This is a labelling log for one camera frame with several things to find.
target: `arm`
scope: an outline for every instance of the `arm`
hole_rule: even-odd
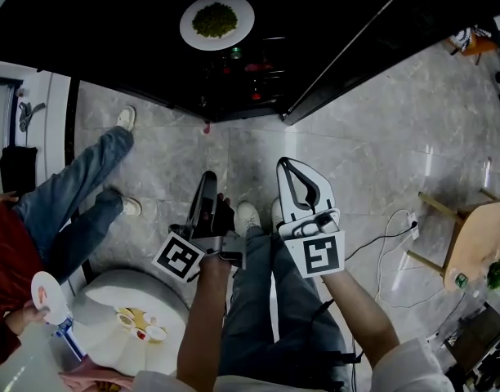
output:
[[[22,309],[10,312],[5,317],[5,324],[14,334],[20,336],[25,327],[32,321],[35,323],[41,321],[49,312],[48,308],[37,310],[32,300],[28,301]]]
[[[27,302],[23,309],[10,312],[2,318],[0,309],[0,364],[20,346],[18,336],[31,321],[41,320],[48,310],[38,311],[32,301]]]
[[[198,392],[211,391],[216,382],[230,267],[218,256],[201,261],[198,289],[177,355],[177,379]]]
[[[17,198],[16,196],[14,196],[16,194],[16,192],[8,192],[8,193],[4,193],[4,194],[0,194],[0,203],[1,202],[17,202],[18,200],[20,200],[20,198]]]
[[[399,345],[388,316],[346,270],[322,278],[352,336],[374,368],[386,353]]]

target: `white cable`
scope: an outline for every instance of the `white cable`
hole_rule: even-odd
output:
[[[388,227],[390,226],[390,223],[392,222],[392,220],[395,218],[395,216],[399,212],[406,212],[406,216],[410,216],[410,212],[408,212],[406,209],[399,209],[398,211],[395,211],[394,213],[392,213],[392,215],[390,216],[390,219],[386,223],[386,228],[384,229],[384,237],[382,239],[381,252],[379,253],[379,258],[377,260],[377,293],[375,295],[376,298],[377,298],[377,294],[380,292],[379,291],[379,288],[380,288],[379,267],[381,266],[382,252],[384,251],[384,246],[386,244],[386,236],[388,235]]]
[[[407,216],[410,216],[410,212],[408,212],[406,209],[399,209],[398,211],[394,212],[392,214],[392,216],[390,217],[390,219],[388,220],[388,222],[386,223],[386,228],[385,228],[385,231],[384,231],[384,235],[386,237],[386,234],[388,233],[388,227],[390,226],[390,223],[391,221],[393,220],[393,218],[395,217],[395,215],[397,215],[399,212],[406,212]],[[384,257],[386,257],[388,254],[391,254],[392,252],[394,251],[397,251],[400,247],[403,246],[404,243],[406,243],[406,241],[408,241],[408,239],[412,236],[412,233],[410,231],[410,234],[408,234],[408,236],[406,236],[406,238],[403,239],[403,241],[401,243],[399,243],[399,245],[393,249],[391,249],[390,251],[388,252],[384,252],[384,246],[386,244],[386,238],[384,238],[382,240],[382,247],[381,247],[381,252],[379,253],[379,259],[377,260],[377,294],[375,295],[375,301],[379,300],[382,304],[384,304],[385,306],[388,306],[389,308],[392,308],[392,309],[410,309],[410,308],[413,308],[414,306],[416,305],[420,305],[420,304],[423,304],[425,302],[428,302],[432,297],[434,297],[435,295],[439,294],[440,292],[442,292],[444,290],[444,287],[442,287],[441,289],[439,289],[437,292],[435,292],[433,295],[431,295],[430,297],[426,298],[424,301],[419,301],[419,302],[416,302],[410,306],[392,306],[390,305],[389,303],[385,302],[382,298],[381,298],[381,283],[382,283],[382,260],[384,259]]]

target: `small plate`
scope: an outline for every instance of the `small plate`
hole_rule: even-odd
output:
[[[220,38],[210,38],[199,35],[192,26],[192,20],[198,11],[204,9],[206,6],[219,2],[230,7],[237,16],[237,25],[235,29],[224,34]],[[181,17],[179,24],[179,31],[181,36],[185,39],[191,47],[201,51],[218,51],[232,47],[237,42],[243,40],[252,30],[255,15],[246,0],[198,0],[192,3]]]
[[[69,307],[61,286],[46,271],[40,271],[34,275],[30,284],[30,294],[36,309],[48,308],[50,310],[44,318],[48,323],[60,325],[69,317]]]
[[[136,328],[136,327],[132,327],[130,329],[130,333],[137,339],[139,340],[142,340],[142,341],[148,341],[150,340],[150,336],[144,332],[143,330],[139,329],[139,328]]]
[[[143,314],[143,319],[145,320],[146,323],[149,325],[160,325],[158,319],[155,317],[155,315],[149,314],[148,312]]]
[[[132,328],[132,327],[136,326],[136,323],[134,322],[134,320],[132,318],[130,318],[129,316],[125,315],[125,314],[117,313],[116,314],[116,319],[125,328]]]
[[[114,309],[118,314],[124,314],[131,319],[135,318],[134,314],[130,310],[128,310],[127,308],[118,308],[117,306],[115,306]]]
[[[145,328],[145,330],[146,333],[152,338],[152,340],[164,341],[167,339],[167,333],[160,327],[149,325]]]

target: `floor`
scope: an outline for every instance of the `floor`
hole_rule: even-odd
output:
[[[450,56],[437,45],[293,127],[264,117],[213,124],[209,133],[196,118],[82,82],[77,152],[115,124],[122,106],[136,107],[135,146],[107,184],[138,198],[144,208],[142,217],[120,216],[112,224],[91,257],[92,268],[97,273],[117,267],[149,272],[190,303],[194,284],[177,286],[150,264],[168,225],[185,222],[199,179],[210,169],[233,204],[253,202],[263,225],[270,226],[270,205],[278,196],[275,166],[284,155],[309,163],[332,184],[347,255],[383,234],[390,216],[403,208],[417,213],[420,230],[420,238],[404,247],[441,263],[453,222],[422,204],[417,192],[456,207],[484,200],[477,191],[486,181],[500,196],[500,104],[493,81],[498,69],[496,56],[485,55],[475,66],[472,58]],[[86,206],[92,203],[91,196]],[[387,232],[396,234],[407,226],[406,214],[398,213]],[[384,251],[400,241],[386,242]],[[346,263],[373,296],[381,248],[382,242],[376,242]],[[402,341],[436,332],[462,296],[446,292],[437,274],[403,258],[399,248],[383,259],[380,302]],[[320,291],[328,299],[323,286]],[[342,321],[335,305],[330,309]],[[350,333],[341,326],[351,346]],[[359,390],[368,390],[368,363],[357,371]]]

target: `blue jeans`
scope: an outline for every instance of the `blue jeans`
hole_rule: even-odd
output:
[[[131,132],[122,127],[112,128],[60,174],[52,175],[13,207],[25,224],[45,270],[58,282],[67,280],[90,256],[123,211],[121,196],[106,189],[96,196],[93,207],[61,230],[133,144]]]
[[[278,234],[261,227],[247,232],[247,269],[234,276],[230,312],[221,340],[219,376],[245,376],[301,388],[319,388],[342,381],[349,389],[346,367],[322,371],[306,382],[307,365],[292,361],[294,350],[305,350],[314,312],[322,305],[314,279],[303,278]],[[278,300],[279,341],[274,343],[270,321],[271,273]],[[341,330],[326,311],[310,332],[310,352],[346,352]]]

